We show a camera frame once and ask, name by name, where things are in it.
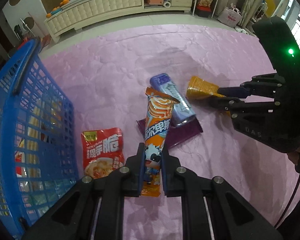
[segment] snacks in basket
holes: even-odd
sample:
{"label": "snacks in basket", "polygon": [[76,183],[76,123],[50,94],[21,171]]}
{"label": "snacks in basket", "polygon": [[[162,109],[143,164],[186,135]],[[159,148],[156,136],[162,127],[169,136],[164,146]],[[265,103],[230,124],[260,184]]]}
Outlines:
{"label": "snacks in basket", "polygon": [[161,152],[168,133],[174,104],[180,101],[153,88],[146,89],[148,109],[145,130],[145,174],[141,195],[160,195]]}
{"label": "snacks in basket", "polygon": [[85,175],[98,179],[123,166],[123,138],[120,128],[84,131],[81,141]]}

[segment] paper towel roll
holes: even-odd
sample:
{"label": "paper towel roll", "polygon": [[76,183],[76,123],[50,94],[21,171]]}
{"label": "paper towel roll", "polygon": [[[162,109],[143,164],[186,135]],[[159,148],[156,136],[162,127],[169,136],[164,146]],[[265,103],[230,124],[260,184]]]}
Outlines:
{"label": "paper towel roll", "polygon": [[163,3],[163,7],[169,8],[169,7],[171,7],[171,3],[170,3],[169,1],[165,1],[165,2]]}

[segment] basket handle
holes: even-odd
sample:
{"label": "basket handle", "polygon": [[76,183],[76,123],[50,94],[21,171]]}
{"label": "basket handle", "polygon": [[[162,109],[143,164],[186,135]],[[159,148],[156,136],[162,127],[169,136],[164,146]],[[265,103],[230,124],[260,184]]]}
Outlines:
{"label": "basket handle", "polygon": [[35,52],[37,51],[37,48],[40,46],[40,44],[41,44],[40,38],[36,38],[35,39],[35,44],[32,47],[30,53],[28,53],[27,58],[26,58],[26,60],[24,61],[24,64],[23,64],[24,65],[23,69],[21,70],[20,75],[17,77],[16,83],[15,83],[14,88],[12,90],[12,94],[14,96],[16,96],[20,93],[21,86],[22,86],[23,81],[25,79],[27,70],[30,67],[31,59],[35,56]]}

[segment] drawer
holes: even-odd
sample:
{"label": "drawer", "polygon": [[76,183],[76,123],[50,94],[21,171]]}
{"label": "drawer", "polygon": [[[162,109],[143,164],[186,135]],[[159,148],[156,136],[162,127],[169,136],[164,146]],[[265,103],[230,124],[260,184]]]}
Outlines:
{"label": "drawer", "polygon": [[191,7],[192,0],[172,0],[171,6]]}

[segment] cardboard box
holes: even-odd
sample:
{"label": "cardboard box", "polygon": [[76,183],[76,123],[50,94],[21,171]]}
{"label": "cardboard box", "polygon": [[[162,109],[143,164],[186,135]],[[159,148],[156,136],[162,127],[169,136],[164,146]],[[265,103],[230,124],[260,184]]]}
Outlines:
{"label": "cardboard box", "polygon": [[151,5],[163,5],[163,0],[145,0],[145,2]]}

